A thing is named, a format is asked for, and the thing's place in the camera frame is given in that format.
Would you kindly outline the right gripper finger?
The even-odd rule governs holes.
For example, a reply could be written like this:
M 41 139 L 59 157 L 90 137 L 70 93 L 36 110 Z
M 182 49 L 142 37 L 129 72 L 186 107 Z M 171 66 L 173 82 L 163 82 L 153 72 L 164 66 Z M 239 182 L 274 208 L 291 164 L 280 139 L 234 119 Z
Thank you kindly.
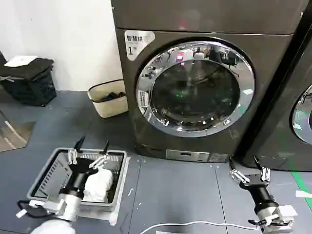
M 230 166 L 230 177 L 240 183 L 242 182 L 243 184 L 249 183 L 250 179 L 243 175 L 239 170 L 236 169 L 234 161 L 231 157 L 229 157 L 229 166 Z
M 260 180 L 261 181 L 270 181 L 271 180 L 271 169 L 268 167 L 262 166 L 262 164 L 260 163 L 260 160 L 256 156 L 253 156 L 253 159 L 254 159 L 254 162 L 255 162 L 258 170 L 260 171 Z

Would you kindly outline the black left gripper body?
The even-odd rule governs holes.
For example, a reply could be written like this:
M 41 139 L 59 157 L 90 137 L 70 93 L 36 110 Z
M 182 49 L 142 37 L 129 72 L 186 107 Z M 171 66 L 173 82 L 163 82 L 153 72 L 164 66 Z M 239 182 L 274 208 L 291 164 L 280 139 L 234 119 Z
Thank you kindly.
M 60 194 L 66 195 L 84 195 L 85 184 L 89 176 L 95 174 L 95 170 L 89 165 L 93 160 L 88 158 L 77 159 L 77 164 L 70 164 L 72 174 L 66 186 L 60 189 Z

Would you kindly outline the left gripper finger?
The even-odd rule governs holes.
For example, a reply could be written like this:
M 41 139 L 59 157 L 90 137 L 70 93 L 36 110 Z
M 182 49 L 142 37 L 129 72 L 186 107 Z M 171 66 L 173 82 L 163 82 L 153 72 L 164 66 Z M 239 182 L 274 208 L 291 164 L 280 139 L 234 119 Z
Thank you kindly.
M 74 147 L 68 150 L 68 164 L 77 164 L 78 155 L 83 153 L 81 146 L 85 140 L 85 136 L 81 137 L 78 142 L 75 143 Z
M 105 163 L 107 155 L 108 155 L 108 148 L 109 148 L 109 140 L 106 142 L 104 149 L 99 153 L 99 157 L 89 164 L 89 168 L 97 169 L 103 163 Z

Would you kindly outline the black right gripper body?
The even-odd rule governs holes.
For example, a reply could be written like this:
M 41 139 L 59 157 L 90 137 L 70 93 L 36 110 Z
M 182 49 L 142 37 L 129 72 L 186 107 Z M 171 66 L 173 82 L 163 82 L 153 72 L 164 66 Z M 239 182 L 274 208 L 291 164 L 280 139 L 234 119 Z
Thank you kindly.
M 249 175 L 249 182 L 240 182 L 239 186 L 250 193 L 256 208 L 276 207 L 274 197 L 267 190 L 268 184 L 261 180 L 261 175 Z

